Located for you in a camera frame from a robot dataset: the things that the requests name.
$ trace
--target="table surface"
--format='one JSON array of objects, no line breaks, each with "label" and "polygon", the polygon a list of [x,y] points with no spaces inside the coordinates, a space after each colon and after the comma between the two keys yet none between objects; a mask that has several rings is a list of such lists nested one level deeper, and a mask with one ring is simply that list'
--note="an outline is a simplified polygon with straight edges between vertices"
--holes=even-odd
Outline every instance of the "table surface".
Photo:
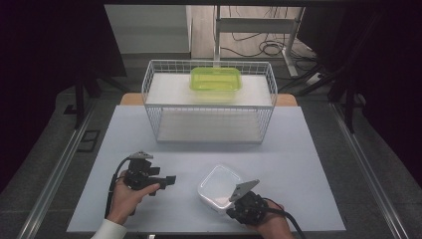
[{"label": "table surface", "polygon": [[[165,191],[142,200],[135,215],[125,223],[129,232],[253,233],[227,215],[207,208],[200,200],[196,188],[201,178],[221,163],[235,169],[245,181],[260,179],[254,191],[283,201],[303,230],[344,230],[301,108],[276,107],[262,144],[157,143],[144,107],[129,105],[114,111],[69,232],[97,230],[104,215],[107,179],[120,158],[140,149],[154,155],[152,163],[161,167],[160,176],[177,175],[177,179]],[[321,215],[324,221],[318,220]]]}]

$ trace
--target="metal rail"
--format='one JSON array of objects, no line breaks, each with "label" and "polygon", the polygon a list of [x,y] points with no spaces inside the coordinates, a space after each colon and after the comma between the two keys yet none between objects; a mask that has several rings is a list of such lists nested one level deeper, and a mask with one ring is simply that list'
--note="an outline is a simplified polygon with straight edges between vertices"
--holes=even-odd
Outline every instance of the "metal rail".
[{"label": "metal rail", "polygon": [[66,170],[68,169],[72,157],[77,150],[78,144],[84,135],[84,131],[90,122],[96,102],[97,100],[95,99],[89,100],[85,119],[81,123],[81,126],[78,129],[75,129],[68,145],[66,146],[66,149],[53,169],[53,172],[51,173],[47,183],[41,191],[37,202],[32,208],[17,238],[34,238],[36,236],[38,229],[40,228],[41,223],[43,222],[43,219],[47,213],[47,210],[49,209],[50,204],[56,195],[57,189],[62,182]]},{"label": "metal rail", "polygon": [[347,125],[344,123],[343,113],[341,111],[340,106],[338,104],[333,104],[333,103],[330,103],[329,105],[335,114],[335,118],[337,119],[337,122],[341,128],[341,131],[343,132],[344,137],[348,145],[350,146],[354,154],[354,157],[356,158],[356,161],[363,173],[364,178],[366,179],[369,189],[371,190],[376,203],[381,209],[381,212],[385,218],[385,221],[387,222],[388,227],[390,228],[391,233],[393,234],[394,238],[397,238],[397,239],[409,238],[403,226],[403,223],[401,222],[401,219],[396,209],[394,208],[394,205],[392,204],[391,200],[388,198],[387,194],[385,193],[384,189],[381,186],[381,183],[379,182],[374,171],[372,170],[370,162],[368,158],[366,157],[365,153],[363,152],[363,149],[360,147],[360,144],[356,136],[353,133],[349,132]]}]

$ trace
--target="white wire basket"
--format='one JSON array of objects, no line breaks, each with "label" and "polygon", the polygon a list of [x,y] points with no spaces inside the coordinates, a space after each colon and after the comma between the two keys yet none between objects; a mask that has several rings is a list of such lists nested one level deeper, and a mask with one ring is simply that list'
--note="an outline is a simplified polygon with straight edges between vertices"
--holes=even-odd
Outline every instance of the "white wire basket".
[{"label": "white wire basket", "polygon": [[[236,92],[189,88],[191,70],[236,68]],[[277,101],[270,63],[150,61],[142,83],[146,112],[157,141],[261,143]]]}]

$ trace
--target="wall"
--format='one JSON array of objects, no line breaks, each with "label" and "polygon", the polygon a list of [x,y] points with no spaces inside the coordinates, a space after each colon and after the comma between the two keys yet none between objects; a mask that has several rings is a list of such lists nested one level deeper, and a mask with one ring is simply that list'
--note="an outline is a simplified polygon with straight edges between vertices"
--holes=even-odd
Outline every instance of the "wall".
[{"label": "wall", "polygon": [[105,5],[122,54],[189,53],[190,6]]}]

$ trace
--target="human hand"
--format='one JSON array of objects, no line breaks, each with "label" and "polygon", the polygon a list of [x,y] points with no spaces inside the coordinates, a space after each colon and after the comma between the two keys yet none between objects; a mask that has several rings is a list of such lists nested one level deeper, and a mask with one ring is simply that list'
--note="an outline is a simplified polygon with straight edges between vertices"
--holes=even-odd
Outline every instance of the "human hand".
[{"label": "human hand", "polygon": [[136,208],[136,205],[142,201],[145,195],[159,189],[159,183],[155,183],[138,191],[132,190],[123,182],[125,174],[126,171],[123,171],[115,184],[111,208],[106,218],[120,225],[124,224],[127,217]]},{"label": "human hand", "polygon": [[[270,208],[284,209],[283,205],[276,204],[271,200],[266,201]],[[247,225],[247,227],[256,230],[265,239],[294,239],[286,217],[276,213],[267,212],[261,224]]]}]

